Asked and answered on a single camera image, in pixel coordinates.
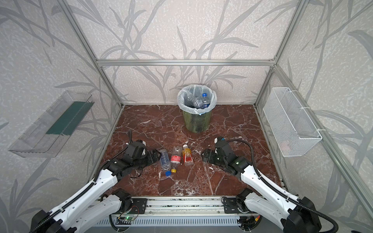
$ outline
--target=clear plastic bottle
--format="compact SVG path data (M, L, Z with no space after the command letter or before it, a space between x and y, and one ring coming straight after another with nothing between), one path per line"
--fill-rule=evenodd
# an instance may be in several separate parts
M171 156L171 172L175 173L176 168L180 165L181 161L181 147L174 147L172 150L172 156Z
M183 145L183 157L185 166L193 165L192 151L188 148L187 144Z
M199 97L195 97L192 93L187 94L188 101L193 105L195 108L203 108L202 99Z
M161 153L161 158L160 158L161 168L165 171L166 176L169 177L171 176L171 172L170 172L171 164L170 164L170 159L168 158L167 150L161 149L159 150L159 152Z
M202 94L202 103L203 103L203 107L202 108L207 108L208 106L210 106L210 98L207 97L207 93L203 93Z

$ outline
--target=plastic bag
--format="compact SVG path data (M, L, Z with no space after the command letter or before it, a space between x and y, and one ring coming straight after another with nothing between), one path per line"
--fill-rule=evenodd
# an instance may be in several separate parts
M201 108L196 109L196 108L188 107L187 105L191 106L191 103L188 103L188 100L187 100L188 92L193 94L195 97L200 97L202 96L203 93L206 93L207 97L211 100L210 105L204 109L201 109ZM191 84L181 89L178 93L179 108L191 114L202 115L204 113L208 113L209 111L213 110L213 108L216 106L216 101L217 101L217 97L216 97L215 91L211 90L205 85Z

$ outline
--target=wall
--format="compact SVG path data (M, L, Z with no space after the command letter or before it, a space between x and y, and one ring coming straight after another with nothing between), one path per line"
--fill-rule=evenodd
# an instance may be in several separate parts
M373 2L308 4L280 66L373 191ZM272 87L283 86L274 76ZM319 143L301 157L277 160L291 191L311 197L316 208L338 220L339 232L373 232L373 223Z
M31 217L74 194L101 159L120 107L54 1L0 2L0 232L28 232ZM91 110L55 158L9 146L65 90L91 93Z
M298 0L68 3L99 59L271 59ZM124 103L173 103L191 83L214 89L219 103L253 103L268 67L221 68L106 67L106 73Z

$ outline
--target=clear plastic tray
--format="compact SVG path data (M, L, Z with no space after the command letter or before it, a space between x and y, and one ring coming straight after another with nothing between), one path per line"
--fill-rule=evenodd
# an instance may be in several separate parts
M91 96L65 91L9 150L22 157L54 158L93 105Z

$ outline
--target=red marble surface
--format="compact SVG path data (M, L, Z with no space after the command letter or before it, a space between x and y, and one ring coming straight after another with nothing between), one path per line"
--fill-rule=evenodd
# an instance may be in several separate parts
M148 149L188 144L194 165L180 165L176 174L167 178L159 162L144 168L139 178L126 176L107 194L122 188L132 196L182 196L182 195L237 195L247 184L222 171L218 166L203 163L201 152L214 148L214 138L243 139L254 148L258 169L280 184L258 118L252 105L217 105L213 109L210 127L203 133L192 133L185 128L182 111L178 106L125 106L118 125L101 161L114 156L128 142L127 131L132 129L132 140L141 139ZM249 160L250 149L242 143L231 143L236 155ZM138 176L133 171L131 176Z

